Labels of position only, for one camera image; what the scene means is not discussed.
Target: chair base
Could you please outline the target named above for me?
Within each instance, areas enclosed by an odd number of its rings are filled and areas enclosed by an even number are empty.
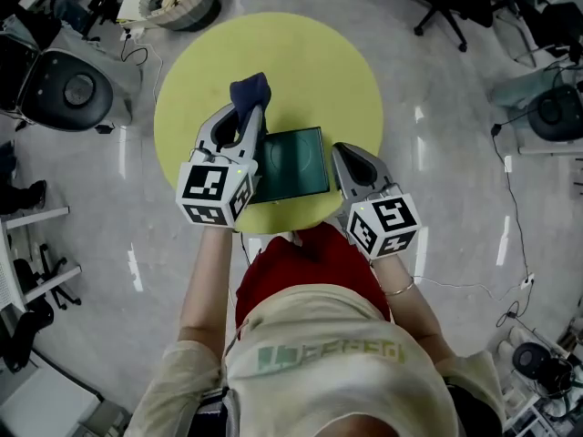
[[[459,28],[459,26],[457,25],[457,22],[454,20],[454,16],[452,15],[449,8],[437,5],[435,3],[435,0],[423,0],[423,1],[427,2],[429,5],[431,5],[431,8],[429,8],[429,12],[427,13],[427,15],[425,15],[425,17],[421,20],[421,22],[414,28],[415,35],[422,36],[423,35],[423,26],[429,22],[429,20],[433,17],[433,15],[435,13],[439,12],[444,16],[444,18],[447,20],[447,23],[449,23],[449,25],[454,29],[455,33],[459,37],[459,40],[461,42],[461,44],[457,47],[459,49],[459,51],[466,52],[467,51],[467,41],[465,40],[465,37],[464,37],[464,34],[462,33],[462,30]],[[467,19],[467,17],[465,15],[460,15],[460,17],[462,19]]]
[[[40,247],[40,259],[41,259],[41,262],[43,264],[43,271],[44,271],[44,273],[41,274],[41,278],[44,281],[48,281],[48,280],[51,280],[52,278],[56,277],[56,274],[58,273],[58,270],[60,269],[60,267],[64,266],[66,264],[66,259],[61,258],[56,262],[55,266],[51,270],[48,267],[48,262],[46,261],[46,253],[47,252],[48,252],[48,246],[46,244],[41,245],[41,247]],[[51,294],[53,295],[53,300],[55,301],[56,306],[60,310],[66,310],[66,304],[61,303],[61,301],[59,299],[59,295],[62,296],[66,301],[70,302],[71,304],[75,304],[76,306],[81,306],[81,299],[78,297],[73,298],[72,296],[69,296],[69,294],[66,293],[65,290],[63,290],[63,287],[60,287],[60,286],[54,287],[53,289],[51,289]]]

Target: table leg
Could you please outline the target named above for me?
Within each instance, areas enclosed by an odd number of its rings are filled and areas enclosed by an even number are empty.
[[[52,210],[46,210],[45,212],[37,212],[36,214],[26,215],[20,218],[13,218],[12,220],[7,220],[4,222],[4,224],[6,229],[15,229],[17,227],[23,227],[24,225],[30,225],[31,223],[66,215],[68,213],[68,206],[65,208],[54,208]]]

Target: yellow round table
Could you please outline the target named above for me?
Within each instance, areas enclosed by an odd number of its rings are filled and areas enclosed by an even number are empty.
[[[154,121],[159,162],[175,188],[200,126],[230,102],[230,83],[260,71],[272,93],[265,113],[270,133],[322,128],[330,191],[249,205],[237,229],[271,234],[305,229],[342,204],[332,174],[332,144],[347,142],[377,154],[383,136],[383,104],[370,67],[327,25],[259,13],[216,25],[194,41],[160,91]]]

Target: bracelet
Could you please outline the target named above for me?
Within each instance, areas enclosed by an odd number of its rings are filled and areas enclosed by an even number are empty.
[[[390,293],[387,293],[386,291],[384,292],[384,294],[386,296],[396,296],[396,295],[400,295],[401,293],[405,293],[406,291],[410,290],[413,285],[415,284],[415,280],[413,277],[411,277],[411,283],[409,283],[405,288],[403,288],[402,290],[397,290],[397,291],[392,291]]]

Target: dark green box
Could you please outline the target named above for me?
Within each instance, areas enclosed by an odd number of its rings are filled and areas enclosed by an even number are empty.
[[[255,160],[261,178],[251,203],[330,190],[320,127],[267,135],[258,145]]]

